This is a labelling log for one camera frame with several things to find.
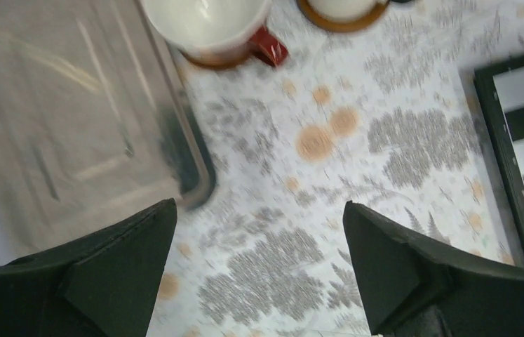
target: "chessboard border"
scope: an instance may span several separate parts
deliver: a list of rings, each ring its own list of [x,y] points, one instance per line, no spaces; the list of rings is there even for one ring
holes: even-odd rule
[[[474,72],[474,85],[485,117],[485,123],[491,135],[491,143],[524,252],[524,194],[522,193],[524,184],[520,170],[517,164],[513,162],[515,154],[493,82],[495,75],[523,67],[524,54],[477,69]]]

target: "table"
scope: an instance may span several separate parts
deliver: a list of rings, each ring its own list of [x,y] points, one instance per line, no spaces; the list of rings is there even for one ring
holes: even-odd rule
[[[524,51],[524,1],[392,5],[350,35],[275,2],[282,68],[178,61],[219,184],[180,215],[148,336],[369,336],[350,199],[522,265],[471,71]]]

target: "cup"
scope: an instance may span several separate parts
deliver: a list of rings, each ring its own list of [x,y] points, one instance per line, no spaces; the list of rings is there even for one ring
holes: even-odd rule
[[[377,4],[387,0],[307,0],[326,20],[338,23],[355,21],[367,15]]]
[[[272,0],[142,0],[150,23],[188,60],[223,68],[255,55],[278,66],[287,48],[268,30]]]

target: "mug handle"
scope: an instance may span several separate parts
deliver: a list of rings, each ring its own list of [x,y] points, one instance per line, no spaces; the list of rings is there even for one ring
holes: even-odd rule
[[[254,55],[272,67],[278,67],[288,57],[288,49],[268,30],[261,26],[249,39]]]

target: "round brown coaster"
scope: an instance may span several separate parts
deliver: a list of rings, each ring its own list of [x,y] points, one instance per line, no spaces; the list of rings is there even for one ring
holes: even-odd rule
[[[334,33],[351,33],[369,27],[372,23],[377,21],[377,19],[382,17],[386,8],[388,8],[390,1],[385,4],[376,4],[375,7],[365,16],[351,22],[333,22],[326,20],[311,7],[307,0],[297,0],[297,3],[299,4],[299,9],[303,12],[303,15],[305,15],[311,23],[321,29]]]
[[[251,53],[247,53],[243,56],[241,56],[240,58],[236,59],[236,60],[232,60],[232,61],[229,61],[229,62],[214,62],[214,63],[206,63],[206,62],[203,62],[203,61],[200,61],[200,60],[196,60],[194,58],[192,58],[191,56],[187,55],[186,53],[181,53],[183,54],[183,57],[185,57],[186,60],[188,60],[191,64],[197,66],[197,67],[200,67],[200,68],[203,68],[203,69],[207,69],[207,70],[228,70],[228,69],[231,69],[231,68],[235,68],[237,67],[238,65],[242,65],[243,63],[245,63],[247,60],[249,60],[249,58],[252,56]]]

